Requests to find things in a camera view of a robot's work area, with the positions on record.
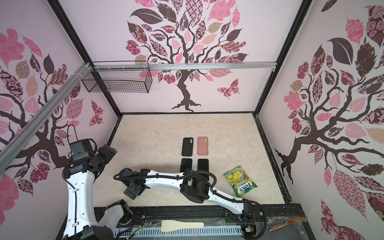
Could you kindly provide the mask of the pink phone case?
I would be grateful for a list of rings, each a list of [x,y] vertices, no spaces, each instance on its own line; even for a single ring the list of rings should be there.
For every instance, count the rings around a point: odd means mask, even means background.
[[[207,156],[209,154],[209,141],[207,137],[198,137],[198,150],[199,156]]]

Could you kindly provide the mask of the purple smartphone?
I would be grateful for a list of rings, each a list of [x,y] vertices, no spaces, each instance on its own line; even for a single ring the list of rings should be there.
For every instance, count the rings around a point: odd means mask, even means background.
[[[198,171],[209,171],[209,160],[208,159],[198,159]]]

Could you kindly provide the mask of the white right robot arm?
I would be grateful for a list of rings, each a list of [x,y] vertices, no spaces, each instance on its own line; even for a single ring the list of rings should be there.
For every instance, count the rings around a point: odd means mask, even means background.
[[[258,240],[267,230],[267,217],[263,207],[256,201],[233,197],[216,188],[217,178],[207,171],[193,171],[170,174],[141,169],[135,172],[129,168],[121,170],[113,179],[124,183],[125,194],[132,200],[146,189],[170,188],[178,190],[189,201],[197,204],[210,202],[227,209],[249,223],[251,230],[243,230],[245,240]]]

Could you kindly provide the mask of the black phone case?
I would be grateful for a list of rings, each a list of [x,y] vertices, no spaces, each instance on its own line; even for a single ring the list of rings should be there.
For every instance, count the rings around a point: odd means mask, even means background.
[[[193,138],[183,138],[182,156],[191,157],[193,155],[193,146],[194,146]]]

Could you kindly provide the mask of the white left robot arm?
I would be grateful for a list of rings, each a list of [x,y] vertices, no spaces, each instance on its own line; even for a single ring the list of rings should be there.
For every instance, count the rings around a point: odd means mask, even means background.
[[[62,178],[67,184],[69,200],[64,240],[114,240],[120,220],[130,220],[132,212],[124,200],[107,206],[100,221],[94,209],[94,183],[117,151],[108,145],[97,147],[93,139],[69,145],[72,156]]]

